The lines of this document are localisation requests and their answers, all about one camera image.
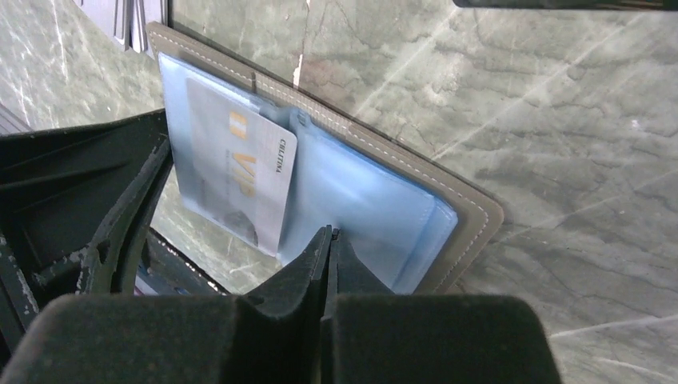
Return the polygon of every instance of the gray wallet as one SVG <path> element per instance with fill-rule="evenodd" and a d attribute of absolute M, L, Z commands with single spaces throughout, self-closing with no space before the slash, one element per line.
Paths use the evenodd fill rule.
<path fill-rule="evenodd" d="M 320 130 L 451 206 L 457 215 L 457 224 L 425 272 L 416 292 L 448 292 L 499 229 L 503 211 L 490 197 L 425 158 L 382 137 L 365 124 L 249 65 L 234 53 L 219 52 L 160 23 L 150 23 L 146 30 L 155 54 L 176 58 L 281 108 L 296 107 L 304 111 Z"/>

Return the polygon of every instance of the gray marble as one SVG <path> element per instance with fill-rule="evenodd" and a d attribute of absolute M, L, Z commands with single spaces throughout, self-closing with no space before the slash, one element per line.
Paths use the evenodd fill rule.
<path fill-rule="evenodd" d="M 152 60 L 72 6 L 0 2 L 0 102 L 33 127 L 162 105 Z M 237 51 L 487 191 L 500 232 L 456 289 L 539 314 L 566 383 L 678 378 L 678 14 L 460 10 L 449 1 L 177 0 Z M 280 266 L 186 211 L 154 226 L 245 292 Z"/>

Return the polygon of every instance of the card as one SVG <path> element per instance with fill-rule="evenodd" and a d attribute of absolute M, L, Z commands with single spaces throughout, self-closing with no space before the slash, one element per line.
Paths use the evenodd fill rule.
<path fill-rule="evenodd" d="M 115 29 L 113 38 L 120 43 L 122 50 L 127 50 L 130 48 L 130 18 L 133 0 L 114 0 L 114 2 Z"/>
<path fill-rule="evenodd" d="M 80 6 L 80 9 L 85 12 L 88 18 L 96 24 L 100 30 L 113 38 L 116 31 L 116 12 L 118 2 L 126 0 L 74 0 L 75 4 Z"/>
<path fill-rule="evenodd" d="M 186 81 L 198 213 L 275 256 L 297 138 L 228 90 Z"/>
<path fill-rule="evenodd" d="M 167 0 L 138 0 L 143 2 L 144 18 L 142 24 L 142 35 L 146 39 L 146 24 L 149 22 L 160 22 L 162 24 L 167 23 Z M 150 44 L 144 51 L 154 57 L 153 50 L 150 47 Z"/>
<path fill-rule="evenodd" d="M 145 4 L 143 0 L 132 1 L 132 24 L 130 26 L 130 41 L 134 52 L 146 52 L 146 20 Z"/>

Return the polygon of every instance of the card holder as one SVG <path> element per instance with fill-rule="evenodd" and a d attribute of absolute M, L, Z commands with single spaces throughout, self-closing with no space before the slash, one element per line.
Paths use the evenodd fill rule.
<path fill-rule="evenodd" d="M 332 224 L 346 228 L 358 256 L 395 291 L 444 293 L 496 233 L 501 208 L 459 178 L 233 54 L 157 23 L 147 30 L 154 52 L 213 76 L 296 134 L 283 262 L 311 226 Z"/>

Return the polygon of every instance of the wallet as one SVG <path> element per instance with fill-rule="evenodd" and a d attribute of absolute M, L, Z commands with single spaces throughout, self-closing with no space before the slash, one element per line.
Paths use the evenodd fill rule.
<path fill-rule="evenodd" d="M 444 293 L 499 228 L 503 212 L 491 198 L 365 124 L 234 53 L 159 23 L 146 29 L 161 67 L 179 188 L 190 209 L 210 218 L 197 203 L 196 185 L 213 178 L 209 162 L 189 161 L 204 154 L 186 137 L 196 114 L 188 107 L 187 84 L 210 89 L 296 137 L 276 252 L 283 264 L 304 250 L 319 227 L 332 225 L 347 233 L 357 256 L 394 292 Z M 201 113 L 218 109 L 206 105 Z M 218 182 L 212 190 L 219 193 Z M 261 240 L 232 232 L 253 246 Z"/>

